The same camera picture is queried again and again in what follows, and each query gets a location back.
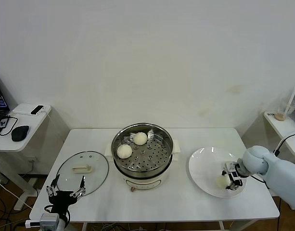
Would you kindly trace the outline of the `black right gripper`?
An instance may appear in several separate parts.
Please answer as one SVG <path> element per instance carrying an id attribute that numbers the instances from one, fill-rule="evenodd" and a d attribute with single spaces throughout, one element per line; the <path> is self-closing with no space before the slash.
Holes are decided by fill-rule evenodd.
<path id="1" fill-rule="evenodd" d="M 243 182 L 241 178 L 245 178 L 240 172 L 240 165 L 237 162 L 225 162 L 223 165 L 222 176 L 228 175 L 230 183 L 226 187 L 227 190 L 237 190 L 242 187 Z"/>

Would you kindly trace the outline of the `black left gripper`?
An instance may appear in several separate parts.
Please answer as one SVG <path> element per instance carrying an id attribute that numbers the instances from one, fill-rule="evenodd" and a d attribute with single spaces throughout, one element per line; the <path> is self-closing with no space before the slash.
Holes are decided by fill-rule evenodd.
<path id="1" fill-rule="evenodd" d="M 50 185 L 46 186 L 46 192 L 49 196 L 49 202 L 53 210 L 67 210 L 69 206 L 74 205 L 78 199 L 83 197 L 86 193 L 85 176 L 82 176 L 80 186 L 77 190 L 73 191 L 59 191 L 57 183 L 60 174 L 52 180 Z"/>

